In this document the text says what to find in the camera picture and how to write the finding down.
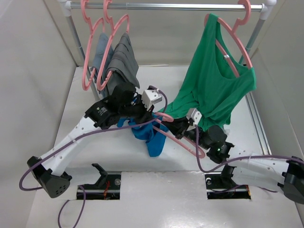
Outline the blue t shirt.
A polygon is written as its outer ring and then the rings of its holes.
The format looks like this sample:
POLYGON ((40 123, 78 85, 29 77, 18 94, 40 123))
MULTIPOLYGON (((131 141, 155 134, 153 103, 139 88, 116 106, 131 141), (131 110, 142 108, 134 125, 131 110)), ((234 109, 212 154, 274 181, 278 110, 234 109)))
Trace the blue t shirt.
POLYGON ((154 121, 147 125, 132 128, 132 132, 136 139, 144 140, 150 157, 158 157, 164 147, 166 136, 153 127, 159 128, 164 132, 168 132, 168 128, 154 121))

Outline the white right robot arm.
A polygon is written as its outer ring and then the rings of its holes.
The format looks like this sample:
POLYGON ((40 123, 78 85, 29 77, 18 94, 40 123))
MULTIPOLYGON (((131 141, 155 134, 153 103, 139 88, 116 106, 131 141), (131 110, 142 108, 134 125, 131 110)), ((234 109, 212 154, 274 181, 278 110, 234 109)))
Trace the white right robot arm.
POLYGON ((207 150, 206 156, 222 168, 219 181, 225 187, 251 185, 282 193, 289 200, 304 202, 304 161, 296 156, 259 155, 227 142, 221 127, 207 130, 195 126, 186 117, 172 122, 162 121, 177 138, 194 142, 196 149, 207 150))

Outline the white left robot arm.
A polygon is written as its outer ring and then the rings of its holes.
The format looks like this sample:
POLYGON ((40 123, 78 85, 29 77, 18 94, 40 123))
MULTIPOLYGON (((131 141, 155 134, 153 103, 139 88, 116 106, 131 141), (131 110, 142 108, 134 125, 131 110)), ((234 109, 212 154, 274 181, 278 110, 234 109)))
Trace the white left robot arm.
POLYGON ((152 87, 138 94, 130 83, 117 85, 111 95, 94 103, 52 150, 27 161, 34 178, 51 198, 62 195, 70 185, 103 187, 108 173, 99 164, 69 168, 69 163, 86 147, 92 135, 112 130, 120 119, 132 118, 136 124, 151 121, 154 103, 161 100, 162 95, 152 87))

